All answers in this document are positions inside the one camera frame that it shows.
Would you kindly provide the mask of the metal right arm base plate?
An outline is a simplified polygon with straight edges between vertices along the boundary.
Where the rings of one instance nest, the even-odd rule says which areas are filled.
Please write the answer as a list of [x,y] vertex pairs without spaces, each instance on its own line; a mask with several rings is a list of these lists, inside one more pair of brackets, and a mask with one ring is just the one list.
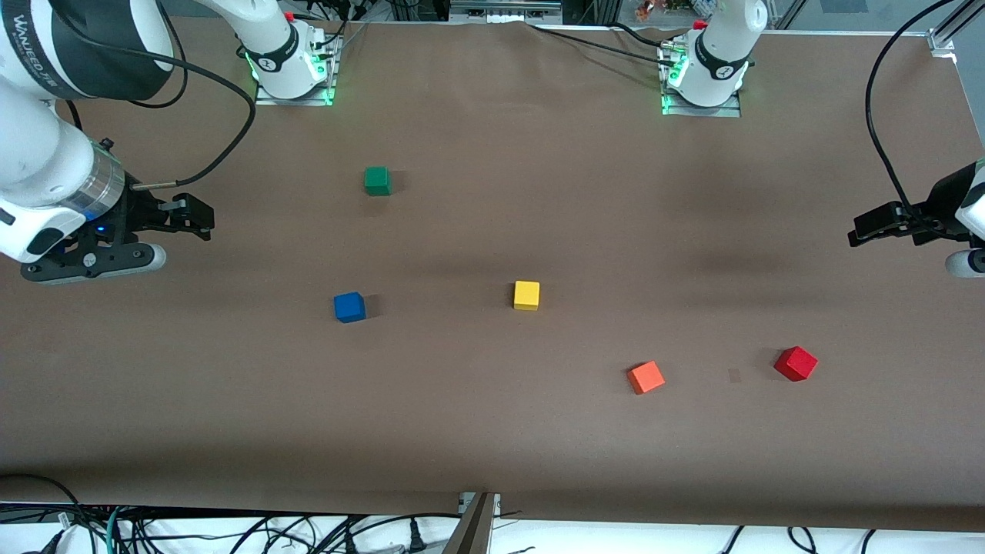
[[260,77],[256,71],[251,76],[258,84],[256,102],[258,105],[293,105],[293,106],[332,106],[336,95],[336,85],[341,66],[342,42],[341,35],[328,35],[324,38],[323,32],[317,32],[316,41],[312,45],[311,53],[306,54],[305,68],[302,72],[293,72],[295,80],[302,81],[302,84],[311,85],[309,90],[295,98],[279,98],[273,95],[260,82]]

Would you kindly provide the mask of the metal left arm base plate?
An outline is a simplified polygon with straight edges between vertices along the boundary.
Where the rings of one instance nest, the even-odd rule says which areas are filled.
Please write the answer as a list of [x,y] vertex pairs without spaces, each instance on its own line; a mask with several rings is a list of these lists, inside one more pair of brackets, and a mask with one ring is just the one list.
[[687,101],[675,87],[689,69],[690,61],[686,55],[683,41],[661,41],[657,49],[659,61],[669,61],[660,69],[662,115],[689,117],[740,117],[741,102],[739,92],[732,92],[727,102],[718,106],[699,106]]

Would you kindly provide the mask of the aluminium frame beam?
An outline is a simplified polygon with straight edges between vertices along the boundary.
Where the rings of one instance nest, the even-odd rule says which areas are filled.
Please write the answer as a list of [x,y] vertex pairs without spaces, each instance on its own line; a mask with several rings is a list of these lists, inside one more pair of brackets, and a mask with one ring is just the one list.
[[441,554],[489,554],[495,519],[492,493],[479,493],[459,519]]

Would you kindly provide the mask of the brown table cover sheet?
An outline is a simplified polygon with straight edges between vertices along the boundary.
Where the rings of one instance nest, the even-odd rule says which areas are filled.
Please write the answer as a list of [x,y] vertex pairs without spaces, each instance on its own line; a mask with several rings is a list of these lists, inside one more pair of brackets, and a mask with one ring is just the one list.
[[[489,490],[531,519],[985,532],[985,279],[953,243],[846,239],[893,198],[884,36],[764,35],[724,118],[521,22],[349,31],[334,105],[260,106],[190,187],[210,242],[145,234],[161,270],[63,286],[0,257],[0,473],[95,504]],[[335,319],[349,292],[367,319]],[[773,368],[794,346],[806,381]]]

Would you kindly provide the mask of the grey metal rail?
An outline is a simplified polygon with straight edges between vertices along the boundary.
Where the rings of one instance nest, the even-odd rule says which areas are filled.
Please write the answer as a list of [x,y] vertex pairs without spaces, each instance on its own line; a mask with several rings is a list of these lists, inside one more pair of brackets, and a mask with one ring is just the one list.
[[562,0],[449,0],[448,22],[562,25]]

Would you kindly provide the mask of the orange wooden block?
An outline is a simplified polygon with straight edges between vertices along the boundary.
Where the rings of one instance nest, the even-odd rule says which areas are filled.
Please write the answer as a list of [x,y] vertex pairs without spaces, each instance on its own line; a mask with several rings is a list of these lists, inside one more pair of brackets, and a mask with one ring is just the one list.
[[650,360],[631,368],[627,373],[627,382],[636,394],[646,394],[654,392],[655,389],[662,387],[666,383],[661,368],[657,362]]

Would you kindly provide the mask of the aluminium corner profile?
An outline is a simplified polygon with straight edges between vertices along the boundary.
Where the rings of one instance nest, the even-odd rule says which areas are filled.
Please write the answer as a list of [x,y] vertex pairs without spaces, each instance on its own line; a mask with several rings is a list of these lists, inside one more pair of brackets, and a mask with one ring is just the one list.
[[985,15],[985,0],[958,0],[954,10],[928,31],[927,42],[933,57],[953,57],[954,39]]

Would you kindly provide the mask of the red wooden block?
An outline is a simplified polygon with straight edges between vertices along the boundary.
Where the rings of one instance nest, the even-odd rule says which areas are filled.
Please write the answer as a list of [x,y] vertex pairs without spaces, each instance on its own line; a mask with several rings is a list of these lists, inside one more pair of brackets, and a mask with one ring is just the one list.
[[806,381],[813,374],[819,360],[802,347],[783,350],[773,363],[773,368],[789,382]]

